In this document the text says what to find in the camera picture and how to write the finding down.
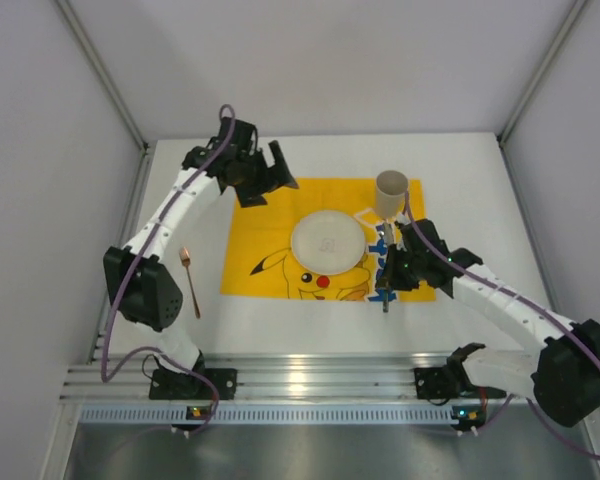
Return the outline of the spoon with green handle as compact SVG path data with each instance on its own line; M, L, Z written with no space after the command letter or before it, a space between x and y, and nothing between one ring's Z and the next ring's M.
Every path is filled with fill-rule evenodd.
M392 298L394 296L394 289L391 281L395 257L394 229L388 220L384 220L382 222L381 233L386 247L386 255L382 272L377 280L377 288L381 292L382 311L387 314L389 312L390 303L392 302Z

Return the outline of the yellow pikachu cloth placemat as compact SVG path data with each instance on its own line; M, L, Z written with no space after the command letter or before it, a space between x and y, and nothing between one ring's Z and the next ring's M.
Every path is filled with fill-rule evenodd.
M220 292L290 300L380 302L376 279L387 247L375 214L371 178L301 178L298 189L280 189L265 206L235 206ZM306 270L292 253L292 232L306 216L334 210L351 216L364 232L364 255L345 273Z

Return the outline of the white paper plate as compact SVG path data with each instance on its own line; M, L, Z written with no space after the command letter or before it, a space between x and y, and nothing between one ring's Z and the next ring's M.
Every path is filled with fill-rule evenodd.
M296 261L307 270L336 275L353 269L366 253L365 233L351 215L321 210L302 218L290 240Z

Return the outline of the beige paper cup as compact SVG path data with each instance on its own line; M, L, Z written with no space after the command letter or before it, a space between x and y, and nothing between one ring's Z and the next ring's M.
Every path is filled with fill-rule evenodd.
M409 187L408 178L396 170L385 170L375 180L374 211L383 220L398 214Z

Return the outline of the copper coloured fork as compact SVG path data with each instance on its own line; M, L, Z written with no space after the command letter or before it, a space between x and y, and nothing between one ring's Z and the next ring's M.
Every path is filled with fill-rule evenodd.
M193 278L191 275L191 256L186 247L181 247L179 249L179 259L180 259L181 265L185 269L187 282L188 282L191 299L192 299L192 303L193 303L195 318L200 319L201 311L200 311L199 303L197 301L197 297L196 297L196 293L195 293L195 289L194 289L194 285L193 285Z

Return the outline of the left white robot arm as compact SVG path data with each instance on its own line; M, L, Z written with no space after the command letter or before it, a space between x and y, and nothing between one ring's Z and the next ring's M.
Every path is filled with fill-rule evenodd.
M258 145L255 125L222 117L218 134L185 155L145 225L124 246L104 254L108 320L122 316L147 336L143 349L156 357L158 373L170 387L196 393L205 369L204 356L185 328L185 283L170 267L171 257L226 189L234 190L241 207L256 207L265 205L266 194L296 187L279 142L271 141L269 149L271 163Z

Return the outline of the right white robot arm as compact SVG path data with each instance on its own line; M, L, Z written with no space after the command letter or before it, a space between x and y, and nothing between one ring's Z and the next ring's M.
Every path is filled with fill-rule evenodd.
M472 342L440 369L434 398L479 388L534 401L551 420L573 427L600 408L600 323L570 320L539 306L500 280L466 248L449 250L432 221L398 219L379 228L386 257L376 280L383 297L428 286L482 315L513 339L506 352Z

